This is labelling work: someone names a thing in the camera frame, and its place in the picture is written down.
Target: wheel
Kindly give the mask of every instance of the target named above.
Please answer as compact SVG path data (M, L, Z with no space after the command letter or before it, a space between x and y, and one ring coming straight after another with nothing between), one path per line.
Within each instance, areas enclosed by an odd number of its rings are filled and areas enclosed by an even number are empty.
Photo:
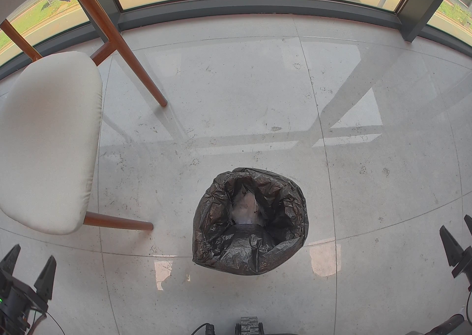
M257 317L241 317L241 324L236 324L235 335L264 335L263 324Z

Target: wooden chair frame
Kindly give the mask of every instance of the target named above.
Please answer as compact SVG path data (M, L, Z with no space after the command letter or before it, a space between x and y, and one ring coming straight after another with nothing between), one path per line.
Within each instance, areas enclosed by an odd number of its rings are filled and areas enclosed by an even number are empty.
M156 101L162 107L166 106L166 98L164 98L143 66L139 63L138 59L133 54L133 51L129 48L128 44L113 25L99 2L97 0L79 1L108 38L108 42L103 44L97 51L95 51L95 53L93 53L92 56L90 56L93 62L98 66L113 52L118 51L129 67L156 99ZM32 47L32 45L29 44L18 31L15 30L8 20L4 20L2 23L0 23L0 28L13 41L13 43L15 43L26 55L31 58L32 61L37 61L42 58L41 54L36 49L34 49L34 47ZM86 213L84 225L131 230L152 230L154 228L153 224L150 222L122 219L120 217L107 216L94 212Z

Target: chair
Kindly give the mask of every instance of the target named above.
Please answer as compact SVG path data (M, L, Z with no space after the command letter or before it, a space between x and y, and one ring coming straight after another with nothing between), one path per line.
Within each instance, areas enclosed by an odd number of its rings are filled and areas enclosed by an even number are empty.
M150 222L87 212L102 119L97 65L118 49L157 101L167 102L97 1L81 1L109 37L92 57L81 52L42 57L7 20L1 24L33 62L0 110L0 209L48 234L69 234L82 224L152 230ZM2 7L0 0L0 12L12 6L7 1Z

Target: trash inside bin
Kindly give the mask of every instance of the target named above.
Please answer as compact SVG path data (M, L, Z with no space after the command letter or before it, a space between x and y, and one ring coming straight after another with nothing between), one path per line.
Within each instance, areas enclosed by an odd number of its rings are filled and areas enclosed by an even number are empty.
M280 266L308 235L306 201L292 180L255 168L219 174L193 219L193 261L236 275Z

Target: chair leg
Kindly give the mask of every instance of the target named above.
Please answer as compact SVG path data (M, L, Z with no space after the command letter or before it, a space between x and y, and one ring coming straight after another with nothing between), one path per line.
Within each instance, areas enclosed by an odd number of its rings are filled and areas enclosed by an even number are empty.
M34 49L34 47L29 44L25 38L21 36L21 34L15 30L15 28L11 25L10 22L4 20L0 23L0 28L3 30L5 35L7 35L13 43L15 43L20 49L29 56L29 58L33 61L39 60L42 58L40 53Z
M157 89L156 85L133 54L133 51L129 48L116 27L113 25L100 3L97 0L80 0L80 2L97 23L98 27L100 27L103 33L108 37L109 42L116 48L129 67L146 86L152 96L156 98L157 102L159 102L162 107L164 107L167 104L166 98L164 98L160 90Z
M84 225L113 227L115 229L130 230L153 230L154 225L146 221L122 219L120 217L107 216L104 214L87 212Z

